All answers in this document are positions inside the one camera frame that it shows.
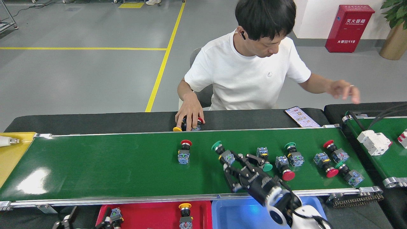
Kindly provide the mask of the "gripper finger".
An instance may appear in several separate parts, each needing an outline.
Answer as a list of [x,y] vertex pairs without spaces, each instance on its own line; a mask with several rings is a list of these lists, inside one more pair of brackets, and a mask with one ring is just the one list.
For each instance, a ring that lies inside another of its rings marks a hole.
[[104,218],[101,223],[97,224],[94,229],[112,229],[112,222],[110,218],[111,208],[108,207],[105,211]]
[[73,210],[69,215],[66,215],[62,221],[57,221],[53,225],[53,229],[74,229],[73,223],[77,218],[78,210],[77,206],[73,207]]

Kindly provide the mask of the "person's right hand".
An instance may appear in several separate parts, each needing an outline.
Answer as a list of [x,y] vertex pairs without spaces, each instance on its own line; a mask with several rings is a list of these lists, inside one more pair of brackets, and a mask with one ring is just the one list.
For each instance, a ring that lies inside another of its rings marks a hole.
[[182,96],[183,103],[175,116],[176,127],[181,129],[182,121],[186,117],[186,131],[197,128],[198,120],[205,124],[204,112],[196,94],[192,91]]

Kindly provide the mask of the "person's left hand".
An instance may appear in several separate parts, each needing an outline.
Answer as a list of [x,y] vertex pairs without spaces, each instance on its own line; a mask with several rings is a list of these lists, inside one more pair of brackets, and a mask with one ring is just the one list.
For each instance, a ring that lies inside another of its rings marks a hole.
[[358,87],[344,80],[337,80],[328,83],[326,93],[332,95],[334,98],[347,100],[350,98],[353,104],[360,104],[361,94]]

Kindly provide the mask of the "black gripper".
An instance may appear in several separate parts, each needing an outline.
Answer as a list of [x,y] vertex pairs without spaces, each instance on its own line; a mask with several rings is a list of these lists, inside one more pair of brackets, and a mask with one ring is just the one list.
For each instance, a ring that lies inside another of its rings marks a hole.
[[251,154],[232,153],[235,161],[239,162],[243,168],[239,169],[227,162],[225,158],[221,158],[230,191],[236,193],[243,188],[261,205],[273,205],[281,194],[282,188],[262,170],[265,159]]

